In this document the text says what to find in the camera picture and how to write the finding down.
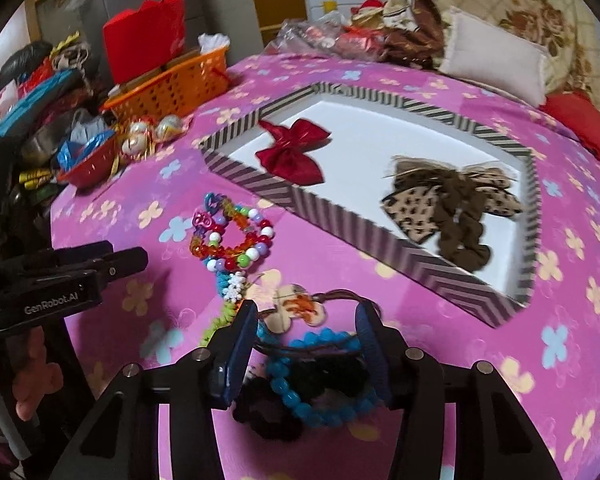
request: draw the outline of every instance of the metal screw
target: metal screw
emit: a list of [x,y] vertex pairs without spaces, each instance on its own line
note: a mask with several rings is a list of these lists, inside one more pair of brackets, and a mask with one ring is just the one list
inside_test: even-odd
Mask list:
[[205,361],[209,359],[211,356],[211,352],[208,348],[196,348],[193,352],[191,352],[191,357],[193,357],[194,361]]
[[488,361],[478,361],[478,364],[475,365],[475,367],[478,368],[478,371],[481,374],[489,375],[493,372],[493,365]]
[[140,366],[136,363],[131,363],[122,368],[122,374],[125,377],[133,377],[134,375],[138,375],[140,373]]
[[424,357],[424,352],[415,346],[407,348],[407,351],[404,354],[412,361],[419,361]]

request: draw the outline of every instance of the bed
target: bed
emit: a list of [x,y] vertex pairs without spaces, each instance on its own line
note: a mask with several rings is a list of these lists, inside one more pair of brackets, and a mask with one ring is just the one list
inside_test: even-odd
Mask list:
[[[148,269],[116,282],[104,304],[67,319],[93,391],[128,362],[173,362],[198,346],[221,300],[210,273],[189,253],[190,219],[209,191],[266,210],[276,225],[254,298],[277,286],[350,288],[372,298],[410,345],[440,362],[487,359],[520,398],[565,480],[600,472],[600,163],[551,117],[437,73],[334,59],[255,56],[232,68],[241,83],[199,108],[186,136],[133,165],[90,195],[71,189],[52,210],[54,247],[108,239],[117,250],[141,245]],[[396,92],[486,124],[533,149],[541,180],[538,278],[525,312],[494,330],[337,238],[234,186],[206,168],[198,141],[263,103],[312,82],[345,82]],[[353,330],[347,303],[328,309],[328,325]],[[166,418],[160,471],[169,480]],[[294,444],[266,443],[215,412],[228,480],[385,478],[400,423],[384,409],[338,430],[306,433]],[[454,414],[448,409],[441,478],[453,478]]]

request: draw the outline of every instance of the leopard print bow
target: leopard print bow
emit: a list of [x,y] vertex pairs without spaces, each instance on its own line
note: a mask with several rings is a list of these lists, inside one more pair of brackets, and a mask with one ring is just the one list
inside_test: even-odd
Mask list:
[[510,177],[495,164],[456,170],[433,160],[396,157],[394,192],[381,206],[416,243],[440,231],[441,256],[474,272],[490,258],[489,248],[478,243],[482,214],[512,217],[523,210],[507,191],[510,185]]

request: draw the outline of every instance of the white bead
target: white bead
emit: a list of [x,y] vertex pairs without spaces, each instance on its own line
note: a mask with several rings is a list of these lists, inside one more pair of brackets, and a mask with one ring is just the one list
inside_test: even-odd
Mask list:
[[260,253],[255,247],[249,247],[246,251],[244,251],[244,254],[246,254],[252,262],[256,261],[260,257]]

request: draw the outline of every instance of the red bowl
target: red bowl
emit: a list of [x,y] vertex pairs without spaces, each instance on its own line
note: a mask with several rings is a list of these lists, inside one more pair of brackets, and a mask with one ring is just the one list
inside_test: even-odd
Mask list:
[[116,136],[94,150],[71,170],[58,174],[58,182],[68,182],[78,189],[87,189],[107,180],[116,159]]

